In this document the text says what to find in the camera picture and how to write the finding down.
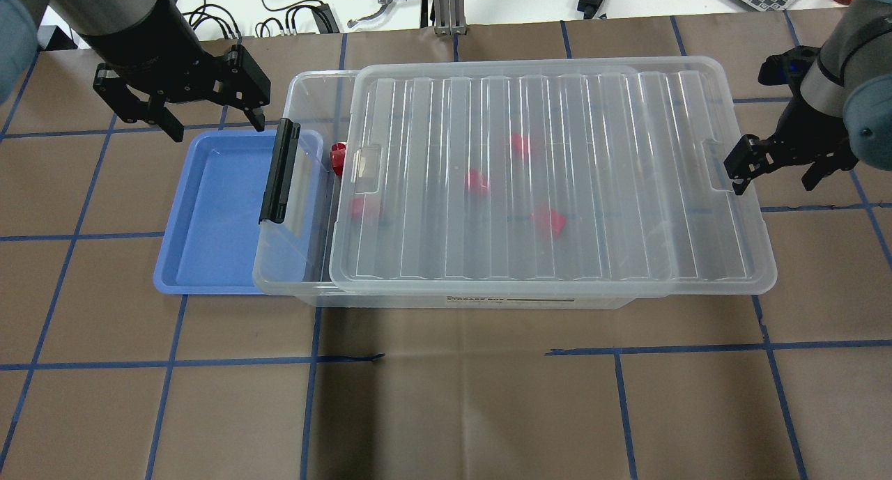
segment plastic lid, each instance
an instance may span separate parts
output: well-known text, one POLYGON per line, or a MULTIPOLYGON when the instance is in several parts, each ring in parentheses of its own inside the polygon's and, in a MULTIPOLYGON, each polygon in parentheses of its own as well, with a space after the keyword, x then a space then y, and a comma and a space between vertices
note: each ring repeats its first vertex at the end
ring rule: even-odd
POLYGON ((776 277, 703 57, 372 66, 330 262, 352 293, 658 297, 776 277))

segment white table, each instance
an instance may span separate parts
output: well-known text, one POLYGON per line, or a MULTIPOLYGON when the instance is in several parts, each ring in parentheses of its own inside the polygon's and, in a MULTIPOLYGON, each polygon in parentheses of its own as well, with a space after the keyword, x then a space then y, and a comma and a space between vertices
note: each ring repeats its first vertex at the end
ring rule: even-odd
MULTIPOLYGON (((264 10, 261 0, 208 0, 229 9, 242 33, 254 35, 254 25, 268 17, 283 19, 284 13, 270 13, 264 10)), ((273 8, 299 0, 267 0, 273 8)), ((348 29, 347 20, 363 17, 377 10, 376 0, 323 0, 329 3, 337 18, 341 32, 414 29, 420 25, 421 0, 397 0, 388 13, 372 22, 363 22, 348 29)), ((577 20, 583 14, 576 11, 577 0, 466 0, 466 19, 469 24, 513 24, 545 22, 551 20, 577 20)), ((189 11, 201 5, 201 0, 179 0, 182 11, 189 11)), ((832 0, 798 0, 790 5, 793 10, 829 8, 839 6, 832 0)), ((733 13, 752 11, 737 0, 605 0, 599 15, 605 13, 611 19, 618 17, 647 17, 661 15, 694 15, 703 13, 733 13)), ((225 17, 222 11, 214 15, 225 17)), ((58 24, 67 30, 64 22, 51 11, 47 11, 44 23, 58 24)), ((298 27, 302 32, 316 32, 316 23, 308 10, 298 14, 298 27)), ((220 28, 206 21, 198 28, 200 39, 220 38, 220 28)))

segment lid handle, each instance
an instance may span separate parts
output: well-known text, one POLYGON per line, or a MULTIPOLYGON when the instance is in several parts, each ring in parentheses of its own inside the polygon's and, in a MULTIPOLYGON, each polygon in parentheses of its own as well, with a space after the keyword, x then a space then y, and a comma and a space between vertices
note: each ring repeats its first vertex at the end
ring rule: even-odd
POLYGON ((288 204, 291 190, 291 176, 294 170, 294 155, 297 153, 297 140, 300 137, 300 124, 282 118, 276 129, 276 143, 273 146, 273 159, 270 163, 270 176, 267 189, 263 193, 261 222, 270 220, 281 224, 284 209, 288 204))

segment blue tray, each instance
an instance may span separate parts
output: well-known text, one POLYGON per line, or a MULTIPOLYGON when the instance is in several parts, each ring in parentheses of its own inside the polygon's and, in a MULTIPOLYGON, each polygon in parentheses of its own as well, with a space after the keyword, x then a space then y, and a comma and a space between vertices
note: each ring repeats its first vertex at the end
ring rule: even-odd
MULTIPOLYGON (((160 292, 262 293, 252 270, 275 138, 274 130, 214 131, 192 141, 155 267, 160 292)), ((300 135, 313 149, 321 140, 310 130, 300 135)))

